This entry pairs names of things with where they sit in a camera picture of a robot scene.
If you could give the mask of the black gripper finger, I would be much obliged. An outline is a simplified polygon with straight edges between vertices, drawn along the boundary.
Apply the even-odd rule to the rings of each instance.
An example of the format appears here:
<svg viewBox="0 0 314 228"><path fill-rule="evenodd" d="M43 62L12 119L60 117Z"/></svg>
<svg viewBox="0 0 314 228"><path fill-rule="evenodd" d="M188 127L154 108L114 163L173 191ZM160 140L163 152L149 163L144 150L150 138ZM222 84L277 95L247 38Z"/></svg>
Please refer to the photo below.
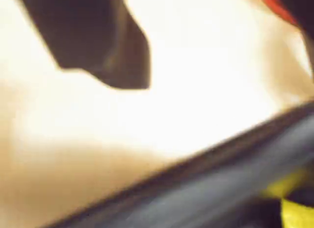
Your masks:
<svg viewBox="0 0 314 228"><path fill-rule="evenodd" d="M314 0L280 0L301 29L314 76Z"/></svg>
<svg viewBox="0 0 314 228"><path fill-rule="evenodd" d="M57 64L120 89L150 87L150 49L124 0L21 0Z"/></svg>

